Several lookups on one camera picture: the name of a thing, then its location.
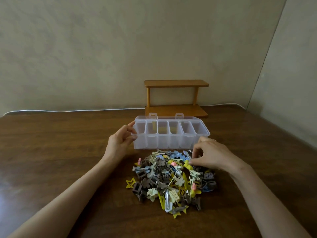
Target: person's right hand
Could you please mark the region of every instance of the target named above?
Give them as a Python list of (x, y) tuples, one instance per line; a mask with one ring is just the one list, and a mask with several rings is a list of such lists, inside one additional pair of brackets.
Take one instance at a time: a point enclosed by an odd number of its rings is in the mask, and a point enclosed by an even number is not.
[[(203, 156), (198, 158), (198, 155), (202, 152)], [(222, 169), (228, 173), (232, 173), (248, 165), (235, 156), (225, 145), (204, 136), (201, 136), (198, 143), (194, 145), (192, 159), (189, 161), (189, 164)]]

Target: brown tabletop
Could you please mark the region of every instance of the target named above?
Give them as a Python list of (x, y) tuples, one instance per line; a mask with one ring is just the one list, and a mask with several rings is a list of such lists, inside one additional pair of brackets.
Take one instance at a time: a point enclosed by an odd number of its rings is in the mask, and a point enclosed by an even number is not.
[[(317, 152), (237, 106), (204, 107), (211, 138), (249, 163), (265, 184), (317, 236)], [(144, 110), (8, 115), (0, 118), (0, 237), (48, 204), (103, 155), (109, 135)], [(130, 147), (127, 159), (102, 185), (70, 237), (260, 237), (238, 188), (216, 172), (219, 189), (201, 194), (173, 219), (159, 200), (139, 203), (126, 180), (152, 150)]]

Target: wooden shelf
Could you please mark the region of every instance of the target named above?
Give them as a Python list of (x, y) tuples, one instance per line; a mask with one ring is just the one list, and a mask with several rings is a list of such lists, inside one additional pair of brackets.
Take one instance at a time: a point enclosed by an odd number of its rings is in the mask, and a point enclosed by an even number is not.
[(209, 83), (204, 80), (145, 80), (146, 88), (190, 88), (208, 87)]
[(184, 116), (208, 117), (208, 114), (199, 106), (192, 104), (183, 105), (162, 105), (145, 107), (145, 115), (157, 113), (158, 116), (175, 116), (176, 113), (183, 113)]

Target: beige wall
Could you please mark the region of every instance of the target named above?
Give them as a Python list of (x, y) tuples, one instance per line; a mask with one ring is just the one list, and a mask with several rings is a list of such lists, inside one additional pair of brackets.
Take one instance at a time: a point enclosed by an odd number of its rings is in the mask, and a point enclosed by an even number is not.
[(287, 0), (248, 110), (317, 147), (317, 0)]
[(203, 79), (200, 105), (246, 107), (284, 2), (0, 0), (0, 114), (144, 107), (147, 79)]

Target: plastic organizer box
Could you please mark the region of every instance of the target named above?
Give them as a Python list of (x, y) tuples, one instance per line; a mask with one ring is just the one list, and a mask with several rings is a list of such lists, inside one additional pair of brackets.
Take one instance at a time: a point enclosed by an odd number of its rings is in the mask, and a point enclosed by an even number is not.
[(183, 114), (137, 116), (133, 128), (138, 136), (134, 141), (135, 149), (192, 149), (200, 136), (210, 135), (201, 119)]

